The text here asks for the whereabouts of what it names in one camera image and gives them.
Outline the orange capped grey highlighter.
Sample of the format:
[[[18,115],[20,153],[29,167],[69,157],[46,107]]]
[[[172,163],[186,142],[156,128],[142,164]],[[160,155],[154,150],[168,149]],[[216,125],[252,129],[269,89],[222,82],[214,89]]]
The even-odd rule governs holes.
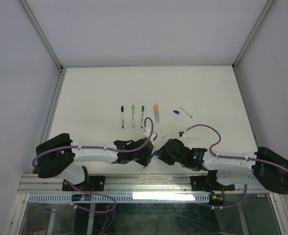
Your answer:
[[[157,104],[154,105],[154,117],[155,123],[160,124],[159,106]]]

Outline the white pen green end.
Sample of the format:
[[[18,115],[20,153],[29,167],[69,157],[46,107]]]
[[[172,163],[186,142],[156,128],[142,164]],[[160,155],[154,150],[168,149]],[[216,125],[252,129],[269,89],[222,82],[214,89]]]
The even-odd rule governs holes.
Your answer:
[[[145,107],[141,106],[141,129],[144,128],[144,110],[145,110]]]

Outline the silver pen lime end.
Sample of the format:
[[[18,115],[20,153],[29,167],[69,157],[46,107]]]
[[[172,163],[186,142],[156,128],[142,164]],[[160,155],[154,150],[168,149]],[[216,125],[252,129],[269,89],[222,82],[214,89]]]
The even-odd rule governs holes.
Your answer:
[[[135,127],[135,105],[132,105],[132,127]]]

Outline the blue capped pen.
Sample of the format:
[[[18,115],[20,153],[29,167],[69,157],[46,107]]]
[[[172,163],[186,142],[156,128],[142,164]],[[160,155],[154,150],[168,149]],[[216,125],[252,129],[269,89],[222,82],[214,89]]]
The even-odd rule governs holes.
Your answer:
[[[149,163],[151,163],[152,158],[154,157],[155,153],[156,153],[156,151],[154,151],[154,152],[151,154]]]

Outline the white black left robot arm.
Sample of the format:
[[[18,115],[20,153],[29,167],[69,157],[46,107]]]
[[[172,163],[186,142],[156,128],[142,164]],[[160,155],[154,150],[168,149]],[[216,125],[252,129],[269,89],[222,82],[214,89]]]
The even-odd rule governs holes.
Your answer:
[[[148,131],[137,141],[114,141],[109,144],[85,145],[70,139],[68,133],[59,134],[36,147],[32,166],[42,179],[59,177],[71,182],[77,189],[88,188],[88,170],[80,162],[127,164],[136,162],[146,167],[154,149],[157,134]]]

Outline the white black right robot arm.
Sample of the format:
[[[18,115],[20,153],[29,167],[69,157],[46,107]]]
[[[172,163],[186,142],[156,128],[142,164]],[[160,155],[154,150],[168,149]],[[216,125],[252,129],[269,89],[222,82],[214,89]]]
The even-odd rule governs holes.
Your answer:
[[[206,170],[210,189],[235,184],[261,185],[277,194],[288,194],[288,160],[269,148],[242,154],[215,153],[205,148],[188,148],[178,139],[169,139],[155,153],[168,165],[175,163],[192,171]]]

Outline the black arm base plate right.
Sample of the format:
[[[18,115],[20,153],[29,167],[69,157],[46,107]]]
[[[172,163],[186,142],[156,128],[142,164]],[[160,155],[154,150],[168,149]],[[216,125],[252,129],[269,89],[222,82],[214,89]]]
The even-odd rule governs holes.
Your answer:
[[[218,183],[216,178],[210,178],[209,176],[191,176],[190,184],[192,191],[206,191],[206,192],[214,192],[214,191],[234,191],[234,185],[223,186]]]

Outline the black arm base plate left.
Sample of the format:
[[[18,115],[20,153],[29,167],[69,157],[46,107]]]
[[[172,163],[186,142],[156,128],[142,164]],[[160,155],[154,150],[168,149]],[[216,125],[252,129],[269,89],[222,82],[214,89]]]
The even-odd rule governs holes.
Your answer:
[[[82,183],[74,185],[76,188],[82,191],[93,191],[93,192],[102,192],[105,187],[105,176],[85,176]]]

